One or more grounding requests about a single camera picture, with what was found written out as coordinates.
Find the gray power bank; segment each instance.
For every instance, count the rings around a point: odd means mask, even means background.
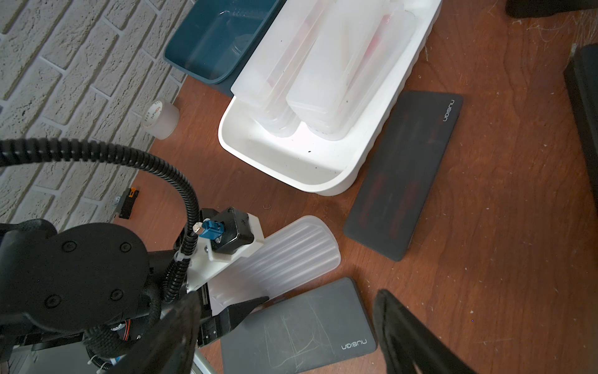
[[[376,350],[351,278],[251,314],[222,339],[224,374],[291,374]]]

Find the white brick wall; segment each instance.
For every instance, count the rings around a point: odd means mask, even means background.
[[[144,107],[185,75],[162,60],[193,0],[0,0],[0,139],[65,137],[147,150]],[[0,222],[111,221],[134,169],[57,162],[0,171]]]

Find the screw head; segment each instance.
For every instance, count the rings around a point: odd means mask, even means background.
[[[112,293],[110,294],[110,300],[112,301],[119,301],[120,299],[123,298],[124,292],[122,290],[116,289],[114,291],[112,291]]]
[[[62,250],[63,250],[64,252],[73,252],[73,251],[74,251],[76,248],[77,248],[77,243],[75,243],[75,242],[71,242],[71,241],[69,241],[69,242],[65,242],[65,243],[62,245]]]
[[[120,245],[121,252],[129,252],[131,250],[131,245],[129,243],[122,243]]]
[[[56,308],[60,304],[61,301],[62,301],[62,298],[60,296],[58,296],[56,294],[50,295],[45,300],[45,307],[48,309]]]

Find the blue connector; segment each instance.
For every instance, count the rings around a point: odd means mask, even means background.
[[[224,225],[217,221],[205,221],[202,223],[203,232],[201,238],[216,240],[224,233]]]

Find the label on tape roll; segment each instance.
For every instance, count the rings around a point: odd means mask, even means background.
[[[146,126],[151,126],[154,124],[154,122],[158,119],[158,117],[160,116],[160,113],[162,112],[162,101],[160,100],[156,100],[154,101],[154,103],[152,105],[150,105],[147,113],[145,113],[145,117],[144,117],[144,124]]]

